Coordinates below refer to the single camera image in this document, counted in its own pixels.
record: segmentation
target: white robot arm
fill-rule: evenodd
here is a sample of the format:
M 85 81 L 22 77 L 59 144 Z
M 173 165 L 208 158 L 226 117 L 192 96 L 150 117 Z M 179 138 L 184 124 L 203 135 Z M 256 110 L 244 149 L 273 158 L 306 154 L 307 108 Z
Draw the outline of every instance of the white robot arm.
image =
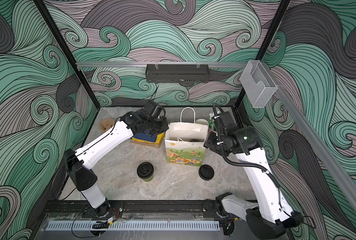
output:
M 168 123 L 165 116 L 159 116 L 161 111 L 165 112 L 162 106 L 148 101 L 145 107 L 120 117 L 109 131 L 88 145 L 76 151 L 69 149 L 65 152 L 63 159 L 70 178 L 95 209 L 98 217 L 104 217 L 110 206 L 99 189 L 97 176 L 91 168 L 114 147 L 137 133 L 149 131 L 154 136 L 165 132 Z M 219 212 L 221 215 L 234 214 L 244 219 L 260 239 L 277 238 L 285 233 L 286 228 L 298 226 L 303 217 L 293 211 L 283 197 L 255 129 L 251 126 L 240 129 L 229 112 L 221 112 L 214 117 L 218 134 L 210 133 L 204 146 L 221 155 L 227 163 L 244 167 L 258 204 L 225 193 L 216 198 L 221 205 Z M 227 159 L 229 153 L 234 153 L 240 162 Z
M 230 213 L 244 219 L 259 239 L 273 239 L 285 233 L 286 228 L 298 226 L 303 216 L 288 204 L 280 190 L 280 184 L 272 175 L 266 159 L 263 144 L 252 126 L 239 128 L 229 112 L 223 112 L 213 105 L 217 134 L 211 132 L 204 146 L 221 155 L 223 159 L 238 167 L 243 167 L 257 197 L 257 203 L 239 199 L 231 193 L 216 198 L 221 202 L 221 212 Z M 239 162 L 230 161 L 230 153 Z
M 165 109 L 149 100 L 136 112 L 128 112 L 115 125 L 91 143 L 76 151 L 67 150 L 63 155 L 66 170 L 71 180 L 87 199 L 98 217 L 108 213 L 109 204 L 97 184 L 97 176 L 91 168 L 121 142 L 141 132 L 155 136 L 168 129 L 166 117 L 159 116 Z

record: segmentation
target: black cable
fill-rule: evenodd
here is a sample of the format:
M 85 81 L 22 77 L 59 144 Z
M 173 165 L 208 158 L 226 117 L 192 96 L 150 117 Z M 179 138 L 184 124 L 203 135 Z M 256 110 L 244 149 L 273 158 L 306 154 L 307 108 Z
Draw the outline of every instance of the black cable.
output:
M 285 212 L 283 210 L 283 207 L 282 207 L 282 204 L 281 204 L 281 191 L 280 191 L 280 187 L 281 185 L 279 184 L 279 182 L 277 181 L 277 179 L 274 177 L 274 175 L 272 175 L 271 172 L 269 172 L 267 170 L 267 168 L 265 168 L 264 166 L 261 166 L 259 164 L 255 164 L 255 163 L 249 163 L 249 162 L 233 162 L 231 160 L 229 160 L 227 158 L 227 156 L 225 155 L 225 152 L 224 152 L 224 148 L 223 148 L 223 142 L 222 142 L 222 129 L 221 129 L 221 121 L 219 119 L 219 115 L 217 113 L 217 108 L 221 111 L 221 113 L 223 113 L 223 110 L 222 108 L 217 104 L 217 103 L 214 103 L 213 104 L 213 112 L 214 112 L 214 115 L 216 116 L 215 119 L 216 119 L 216 122 L 217 122 L 217 134 L 218 134 L 218 142 L 219 142 L 219 149 L 220 149 L 220 152 L 221 152 L 221 156 L 223 157 L 223 159 L 230 165 L 233 165 L 233 166 L 238 166 L 238 167 L 256 167 L 256 168 L 259 168 L 260 170 L 262 170 L 263 172 L 265 172 L 268 177 L 270 178 L 270 180 L 272 180 L 274 186 L 278 189 L 278 204 L 280 205 L 280 211 L 283 211 L 287 216 L 289 217 L 292 217 L 290 216 L 287 212 Z M 295 221 L 299 222 L 299 223 L 303 223 L 313 229 L 315 229 L 315 222 L 314 222 L 314 219 L 310 216 L 303 216 L 304 218 L 305 217 L 309 217 L 311 219 L 311 221 L 313 222 L 313 226 L 305 223 L 305 222 L 301 222 L 301 221 L 298 221 L 296 220 L 295 218 L 293 218 Z
M 85 153 L 87 150 L 89 150 L 92 146 L 94 146 L 95 144 L 97 144 L 98 142 L 100 142 L 100 141 L 101 141 L 102 139 L 104 139 L 105 137 L 109 136 L 109 135 L 111 134 L 111 132 L 114 130 L 115 125 L 117 124 L 119 118 L 117 118 L 117 119 L 115 120 L 114 126 L 112 127 L 111 131 L 110 131 L 106 136 L 104 136 L 103 138 L 99 139 L 96 143 L 94 143 L 93 145 L 89 146 L 86 150 L 84 150 L 84 151 L 81 152 L 80 154 L 76 155 L 75 157 L 71 158 L 70 160 L 67 160 L 67 161 L 56 171 L 56 173 L 55 173 L 55 175 L 54 175 L 54 178 L 53 178 L 53 181 L 52 181 L 52 183 L 51 183 L 51 195 L 53 196 L 54 199 L 57 199 L 57 197 L 55 197 L 55 195 L 54 195 L 54 181 L 55 181 L 56 176 L 58 175 L 59 171 L 60 171 L 69 161 L 71 161 L 71 160 L 77 158 L 78 156 L 84 154 L 84 153 Z
M 226 222 L 226 223 L 224 223 L 224 224 L 220 224 L 219 226 L 220 227 L 223 227 L 223 226 L 225 226 L 226 224 L 229 224 L 229 223 L 231 223 L 232 221 L 235 221 L 235 218 L 233 218 L 233 216 L 230 214 L 230 216 L 231 216 L 231 220 L 229 220 L 228 222 Z
M 75 235 L 75 233 L 73 232 L 73 226 L 74 226 L 75 220 L 76 220 L 84 211 L 86 211 L 86 209 L 83 209 L 83 210 L 78 214 L 78 216 L 77 216 L 76 218 L 74 218 L 74 221 L 73 221 L 73 223 L 71 224 L 71 233 L 72 233 L 72 234 L 74 235 L 74 237 L 76 237 L 76 238 L 93 238 L 93 237 L 95 237 L 94 235 L 93 235 L 93 236 L 80 237 L 80 236 Z
M 74 158 L 76 158 L 77 156 L 71 158 L 70 160 L 67 160 L 55 173 L 53 181 L 51 183 L 51 195 L 53 196 L 53 198 L 56 200 L 58 197 L 55 197 L 54 195 L 54 181 L 56 179 L 56 176 L 58 175 L 58 173 L 60 172 L 60 170 L 62 170 L 62 168 L 71 160 L 73 160 Z
M 217 113 L 217 109 L 218 108 L 222 113 L 223 113 L 223 110 L 222 108 L 217 104 L 217 103 L 214 103 L 213 104 L 213 112 L 214 112 L 214 115 L 215 115 L 215 119 L 216 119 L 216 122 L 217 122 L 217 134 L 218 134 L 218 142 L 219 142 L 219 149 L 220 149 L 220 152 L 221 152 L 221 156 L 222 158 L 230 165 L 233 165 L 233 166 L 237 166 L 237 167 L 255 167 L 255 168 L 259 168 L 260 170 L 262 170 L 263 172 L 265 172 L 268 177 L 272 180 L 272 182 L 274 183 L 274 186 L 276 186 L 277 188 L 280 188 L 281 185 L 278 183 L 278 181 L 275 179 L 275 177 L 272 175 L 271 172 L 269 172 L 264 166 L 262 165 L 259 165 L 259 164 L 256 164 L 256 163 L 249 163 L 249 162 L 233 162 L 231 160 L 229 160 L 227 158 L 227 156 L 225 155 L 225 151 L 224 151 L 224 148 L 223 148 L 223 142 L 222 142 L 222 129 L 221 129 L 221 121 L 219 119 L 219 115 Z
M 65 196 L 64 198 L 59 199 L 59 200 L 60 200 L 60 201 L 63 201 L 63 200 L 65 200 L 66 198 L 68 198 L 68 197 L 74 192 L 75 189 L 76 189 L 76 188 L 74 188 L 67 196 Z

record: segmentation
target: aluminum rail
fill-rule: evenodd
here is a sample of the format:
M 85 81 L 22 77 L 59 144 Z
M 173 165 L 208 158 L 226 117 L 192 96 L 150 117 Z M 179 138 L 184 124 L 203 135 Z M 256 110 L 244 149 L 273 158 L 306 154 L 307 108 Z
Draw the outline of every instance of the aluminum rail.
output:
M 209 68 L 245 68 L 247 62 L 137 62 L 137 61 L 81 61 L 78 68 L 146 68 L 147 64 L 207 64 Z
M 325 164 L 330 175 L 342 190 L 349 203 L 356 211 L 356 184 L 333 155 L 332 151 L 319 136 L 315 128 L 294 104 L 293 100 L 282 86 L 278 86 L 277 97 L 281 99 L 290 116 L 301 129 L 315 155 Z

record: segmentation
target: wall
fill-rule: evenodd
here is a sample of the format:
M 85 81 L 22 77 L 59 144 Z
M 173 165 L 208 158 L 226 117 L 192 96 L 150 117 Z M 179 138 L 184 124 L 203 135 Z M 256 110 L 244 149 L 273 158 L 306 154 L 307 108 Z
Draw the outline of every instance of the wall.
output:
M 356 183 L 356 1 L 315 0 L 287 10 L 264 61 Z M 291 205 L 316 228 L 299 239 L 356 239 L 356 213 L 275 95 L 243 100 Z
M 30 237 L 96 111 L 34 3 L 0 0 L 0 239 Z
M 306 2 L 298 0 L 294 4 Z M 46 0 L 77 61 L 255 59 L 280 0 Z M 243 69 L 211 69 L 210 83 L 150 84 L 145 68 L 85 68 L 102 106 L 233 105 Z

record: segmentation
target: white cable tray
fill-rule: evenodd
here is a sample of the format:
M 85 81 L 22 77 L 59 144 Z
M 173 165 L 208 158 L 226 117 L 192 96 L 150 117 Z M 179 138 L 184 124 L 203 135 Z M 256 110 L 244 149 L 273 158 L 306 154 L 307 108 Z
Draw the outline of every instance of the white cable tray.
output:
M 95 221 L 78 220 L 74 222 L 73 231 L 81 230 L 97 230 L 93 229 L 92 225 Z M 50 221 L 47 225 L 46 231 L 68 231 L 71 230 L 72 220 L 66 221 Z M 185 220 L 185 221 L 167 221 L 167 220 L 130 220 L 130 221 L 116 221 L 108 229 L 111 231 L 219 231 L 218 221 L 205 220 Z

